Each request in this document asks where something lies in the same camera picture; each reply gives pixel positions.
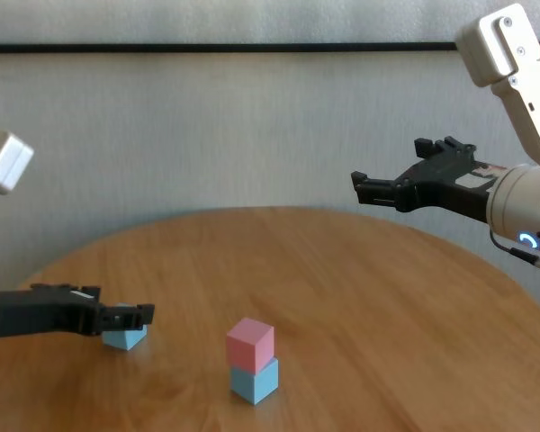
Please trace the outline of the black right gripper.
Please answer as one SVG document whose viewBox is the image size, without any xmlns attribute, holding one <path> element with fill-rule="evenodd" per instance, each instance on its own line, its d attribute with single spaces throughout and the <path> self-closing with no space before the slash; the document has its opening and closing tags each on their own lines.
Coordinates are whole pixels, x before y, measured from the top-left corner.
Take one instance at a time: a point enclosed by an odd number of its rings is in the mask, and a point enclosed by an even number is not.
<svg viewBox="0 0 540 432">
<path fill-rule="evenodd" d="M 417 157 L 424 160 L 408 168 L 398 181 L 352 172 L 358 202 L 392 207 L 398 212 L 438 207 L 485 222 L 490 190 L 507 169 L 477 161 L 472 155 L 476 147 L 453 136 L 417 138 L 414 146 Z"/>
</svg>

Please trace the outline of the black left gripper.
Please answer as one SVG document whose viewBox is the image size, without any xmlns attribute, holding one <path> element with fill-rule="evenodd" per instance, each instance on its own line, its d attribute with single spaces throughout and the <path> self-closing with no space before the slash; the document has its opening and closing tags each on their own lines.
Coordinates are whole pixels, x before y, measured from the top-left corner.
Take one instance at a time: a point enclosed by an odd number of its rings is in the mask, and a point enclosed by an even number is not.
<svg viewBox="0 0 540 432">
<path fill-rule="evenodd" d="M 0 292 L 0 338 L 52 332 L 97 336 L 100 331 L 141 330 L 152 323 L 154 304 L 101 308 L 100 292 L 98 286 L 68 283 L 33 283 L 28 290 Z"/>
</svg>

